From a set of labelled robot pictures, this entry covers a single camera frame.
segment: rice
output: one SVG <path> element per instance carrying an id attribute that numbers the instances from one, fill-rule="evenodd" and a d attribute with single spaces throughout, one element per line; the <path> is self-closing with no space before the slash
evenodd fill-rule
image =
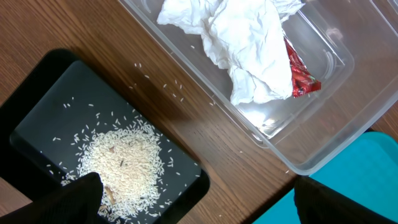
<path id="1" fill-rule="evenodd" d="M 156 182 L 164 173 L 159 137 L 149 124 L 97 133 L 80 158 L 79 176 L 97 172 L 104 185 L 99 214 L 114 222 L 136 216 L 160 198 Z"/>

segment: red plastic packet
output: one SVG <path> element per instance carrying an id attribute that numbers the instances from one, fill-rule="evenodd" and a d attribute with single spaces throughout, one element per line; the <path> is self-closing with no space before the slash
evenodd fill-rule
<path id="1" fill-rule="evenodd" d="M 320 90 L 321 82 L 311 76 L 301 58 L 286 38 L 285 44 L 292 69 L 293 97 L 299 97 Z"/>

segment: black tray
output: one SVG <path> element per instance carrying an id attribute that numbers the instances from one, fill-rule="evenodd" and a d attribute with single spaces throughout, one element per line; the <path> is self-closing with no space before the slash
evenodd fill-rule
<path id="1" fill-rule="evenodd" d="M 113 130 L 116 118 L 123 128 L 134 125 L 132 121 L 136 119 L 147 121 L 77 56 L 64 49 L 53 50 L 0 108 L 0 175 L 27 197 L 37 200 L 59 188 L 65 171 L 77 166 L 75 154 L 81 151 L 77 144 L 71 145 L 73 135 L 78 133 L 83 139 L 84 134 L 91 136 L 93 128 L 97 133 Z M 155 133 L 161 135 L 159 156 L 165 163 L 159 189 L 167 190 L 160 190 L 160 199 L 150 212 L 162 215 L 154 218 L 140 213 L 131 221 L 177 223 L 207 193 L 210 181 L 176 144 L 159 130 L 155 129 Z M 173 167 L 167 167 L 170 157 Z M 169 206 L 164 204 L 167 199 L 173 201 Z"/>

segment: crumpled white napkin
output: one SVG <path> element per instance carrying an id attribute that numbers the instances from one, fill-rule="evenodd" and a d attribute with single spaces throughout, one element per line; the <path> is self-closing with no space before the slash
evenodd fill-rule
<path id="1" fill-rule="evenodd" d="M 302 6 L 300 0 L 166 0 L 157 22 L 201 35 L 206 55 L 228 69 L 233 105 L 266 103 L 292 94 L 281 22 Z"/>

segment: transparent plastic bin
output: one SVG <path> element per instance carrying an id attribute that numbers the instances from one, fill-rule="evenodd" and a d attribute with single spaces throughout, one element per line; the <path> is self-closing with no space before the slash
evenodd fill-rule
<path id="1" fill-rule="evenodd" d="M 121 0 L 259 147 L 271 149 L 298 174 L 316 172 L 398 99 L 396 0 L 308 0 L 282 25 L 322 90 L 237 107 L 229 102 L 233 86 L 227 71 L 207 58 L 200 36 L 156 23 L 163 2 Z"/>

